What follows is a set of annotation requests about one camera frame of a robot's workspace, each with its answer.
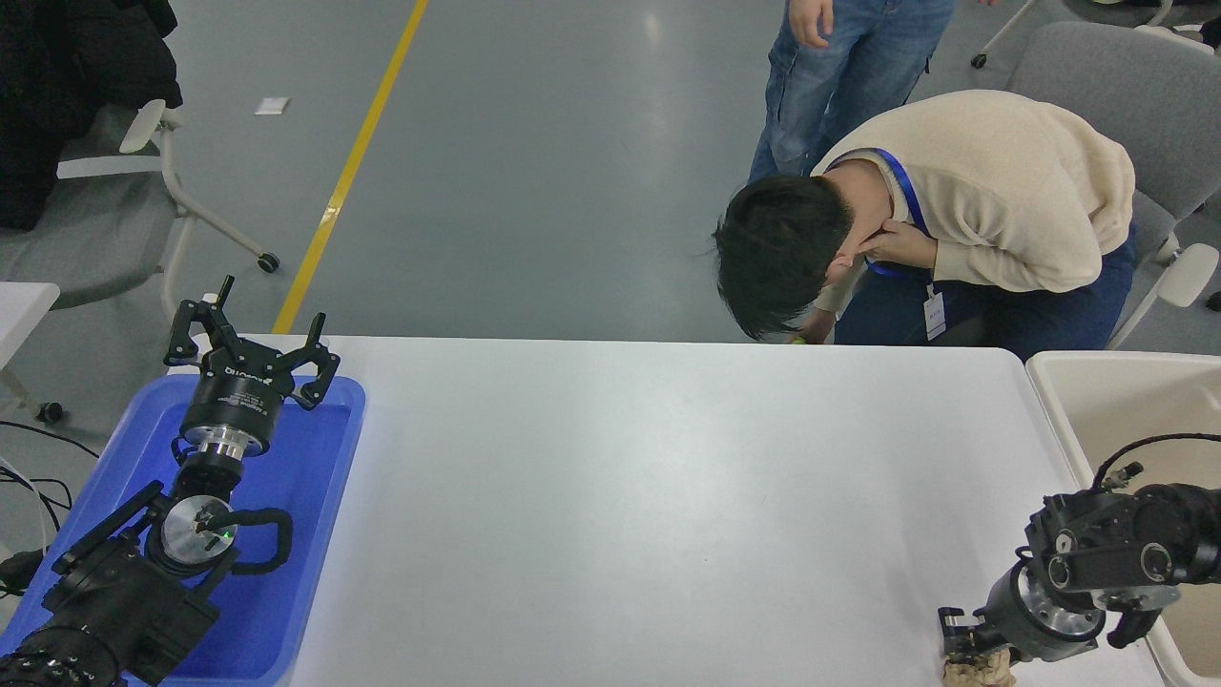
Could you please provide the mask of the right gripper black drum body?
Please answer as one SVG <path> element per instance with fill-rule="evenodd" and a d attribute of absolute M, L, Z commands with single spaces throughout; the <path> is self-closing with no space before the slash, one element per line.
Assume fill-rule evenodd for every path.
<path fill-rule="evenodd" d="M 1055 621 L 1060 606 L 1035 575 L 1010 571 L 993 586 L 980 609 L 988 644 L 1006 648 L 1012 663 L 1059 660 Z"/>

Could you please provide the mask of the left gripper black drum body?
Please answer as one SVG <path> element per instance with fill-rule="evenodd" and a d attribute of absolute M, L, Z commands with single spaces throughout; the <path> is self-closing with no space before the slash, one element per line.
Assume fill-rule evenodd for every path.
<path fill-rule="evenodd" d="M 228 427 L 247 434 L 249 443 L 270 443 L 286 397 L 294 390 L 289 371 L 269 370 L 280 358 L 282 353 L 270 347 L 206 351 L 179 434 L 200 443 L 206 430 Z"/>

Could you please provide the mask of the person's left hand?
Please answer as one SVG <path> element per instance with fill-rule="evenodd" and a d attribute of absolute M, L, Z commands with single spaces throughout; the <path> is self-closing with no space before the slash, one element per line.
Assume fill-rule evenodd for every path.
<path fill-rule="evenodd" d="M 937 239 L 926 236 L 915 225 L 886 218 L 880 229 L 864 239 L 858 254 L 871 261 L 896 262 L 910 268 L 935 268 Z"/>

